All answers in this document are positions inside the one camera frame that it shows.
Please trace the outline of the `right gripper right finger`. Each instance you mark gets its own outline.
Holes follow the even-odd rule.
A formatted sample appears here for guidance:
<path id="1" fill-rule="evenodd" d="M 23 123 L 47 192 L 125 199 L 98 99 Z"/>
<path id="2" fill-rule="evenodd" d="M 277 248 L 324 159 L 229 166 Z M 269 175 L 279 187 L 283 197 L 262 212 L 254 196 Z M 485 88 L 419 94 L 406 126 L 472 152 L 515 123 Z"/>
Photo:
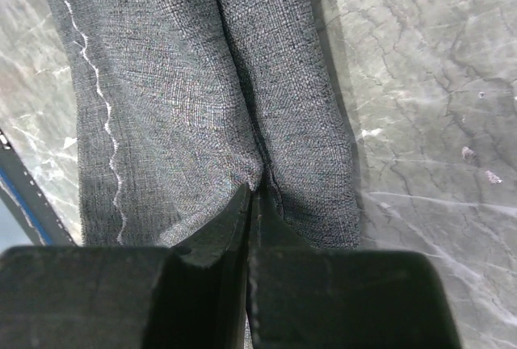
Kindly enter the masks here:
<path id="1" fill-rule="evenodd" d="M 458 348 L 442 282 L 407 250 L 323 250 L 254 196 L 247 313 L 256 348 Z"/>

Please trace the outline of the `grey cloth napkin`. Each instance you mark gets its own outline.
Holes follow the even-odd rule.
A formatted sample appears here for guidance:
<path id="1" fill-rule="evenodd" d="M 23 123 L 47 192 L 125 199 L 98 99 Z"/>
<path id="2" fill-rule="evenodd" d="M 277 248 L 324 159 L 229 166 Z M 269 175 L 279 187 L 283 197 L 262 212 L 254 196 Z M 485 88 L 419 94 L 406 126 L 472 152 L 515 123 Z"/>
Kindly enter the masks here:
<path id="1" fill-rule="evenodd" d="M 359 245 L 352 151 L 310 0 L 47 0 L 77 104 L 82 242 L 173 246 L 241 185 Z"/>

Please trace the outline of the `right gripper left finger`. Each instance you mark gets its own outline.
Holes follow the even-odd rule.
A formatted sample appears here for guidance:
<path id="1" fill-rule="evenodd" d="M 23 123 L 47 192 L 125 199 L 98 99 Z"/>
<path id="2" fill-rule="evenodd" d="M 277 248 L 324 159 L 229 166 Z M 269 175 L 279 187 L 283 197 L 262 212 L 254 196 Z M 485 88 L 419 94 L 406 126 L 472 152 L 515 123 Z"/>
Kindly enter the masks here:
<path id="1" fill-rule="evenodd" d="M 4 348 L 241 348 L 252 194 L 171 248 L 18 246 L 1 257 Z"/>

